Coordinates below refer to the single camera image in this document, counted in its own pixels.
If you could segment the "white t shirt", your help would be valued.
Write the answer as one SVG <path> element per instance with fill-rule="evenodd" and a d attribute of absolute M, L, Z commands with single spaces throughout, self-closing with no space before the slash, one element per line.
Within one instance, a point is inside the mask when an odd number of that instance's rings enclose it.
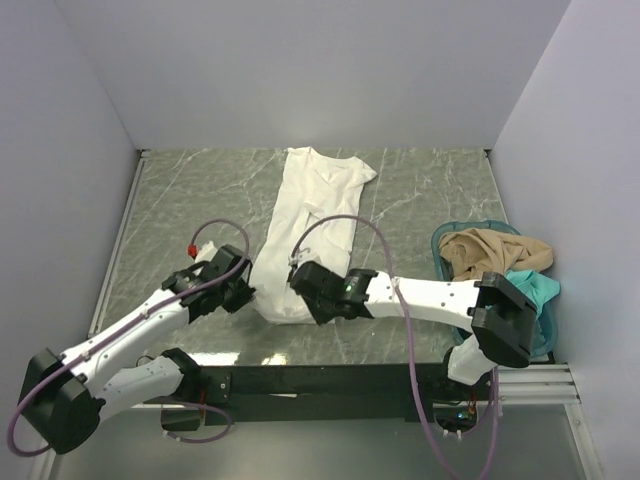
<path fill-rule="evenodd" d="M 348 218 L 315 224 L 333 215 L 358 215 L 364 186 L 377 172 L 357 157 L 337 159 L 311 147 L 290 148 L 264 245 L 254 262 L 255 309 L 272 324 L 309 324 L 313 318 L 287 277 L 294 246 L 302 262 L 315 260 L 344 276 L 351 261 L 356 223 Z"/>

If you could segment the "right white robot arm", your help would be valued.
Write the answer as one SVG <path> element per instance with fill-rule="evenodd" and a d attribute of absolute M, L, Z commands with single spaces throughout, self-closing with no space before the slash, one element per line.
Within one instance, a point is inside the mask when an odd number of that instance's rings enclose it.
<path fill-rule="evenodd" d="M 458 282 L 394 277 L 352 269 L 344 277 L 314 261 L 294 267 L 291 289 L 314 321 L 338 317 L 387 318 L 407 315 L 463 330 L 468 337 L 445 355 L 439 374 L 444 395 L 460 399 L 496 366 L 530 365 L 537 310 L 503 275 L 486 272 L 479 280 Z"/>

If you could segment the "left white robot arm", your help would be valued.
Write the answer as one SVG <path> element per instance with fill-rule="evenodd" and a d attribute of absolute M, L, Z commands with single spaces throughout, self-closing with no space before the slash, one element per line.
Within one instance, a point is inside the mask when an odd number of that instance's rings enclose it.
<path fill-rule="evenodd" d="M 252 262 L 224 245 L 166 278 L 139 307 L 100 334 L 60 354 L 44 349 L 29 361 L 18 414 L 48 448 L 66 454 L 82 445 L 114 415 L 149 400 L 166 398 L 201 408 L 211 382 L 179 348 L 144 365 L 136 360 L 163 336 L 222 308 L 234 313 L 253 297 L 247 271 Z"/>

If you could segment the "black base beam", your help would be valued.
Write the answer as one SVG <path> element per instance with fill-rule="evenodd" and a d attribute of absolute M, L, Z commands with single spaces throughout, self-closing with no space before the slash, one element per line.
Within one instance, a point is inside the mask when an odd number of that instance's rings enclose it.
<path fill-rule="evenodd" d="M 419 416 L 405 364 L 207 366 L 206 403 L 237 423 Z"/>

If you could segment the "beige t shirt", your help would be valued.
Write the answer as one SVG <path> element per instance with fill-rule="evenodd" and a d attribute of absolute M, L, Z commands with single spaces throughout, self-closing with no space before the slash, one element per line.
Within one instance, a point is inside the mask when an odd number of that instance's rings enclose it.
<path fill-rule="evenodd" d="M 451 265 L 455 281 L 480 279 L 486 272 L 542 272 L 554 261 L 552 248 L 544 241 L 492 229 L 445 233 L 438 241 L 438 250 Z"/>

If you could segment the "teal t shirt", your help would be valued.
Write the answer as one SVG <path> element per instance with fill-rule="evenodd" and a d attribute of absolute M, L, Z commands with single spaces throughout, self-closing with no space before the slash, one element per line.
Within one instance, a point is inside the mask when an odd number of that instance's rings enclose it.
<path fill-rule="evenodd" d="M 535 270 L 510 270 L 506 279 L 525 294 L 539 309 L 560 294 L 560 283 Z"/>

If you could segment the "teal plastic basket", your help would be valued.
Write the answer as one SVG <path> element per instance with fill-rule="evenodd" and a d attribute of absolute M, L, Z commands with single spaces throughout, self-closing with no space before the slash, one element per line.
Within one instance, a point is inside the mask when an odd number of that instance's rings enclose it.
<path fill-rule="evenodd" d="M 502 221 L 454 221 L 436 229 L 431 249 L 440 280 L 476 280 L 486 272 L 504 275 L 537 309 L 532 356 L 552 353 L 558 327 L 551 303 L 561 287 L 544 274 L 554 261 L 549 244 L 524 236 Z"/>

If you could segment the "right aluminium rail frame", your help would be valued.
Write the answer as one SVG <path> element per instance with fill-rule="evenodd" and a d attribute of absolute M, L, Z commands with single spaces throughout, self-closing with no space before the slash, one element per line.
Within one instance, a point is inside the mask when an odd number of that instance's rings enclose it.
<path fill-rule="evenodd" d="M 525 369 L 500 368 L 499 401 L 506 405 L 580 404 L 567 364 L 533 364 Z"/>

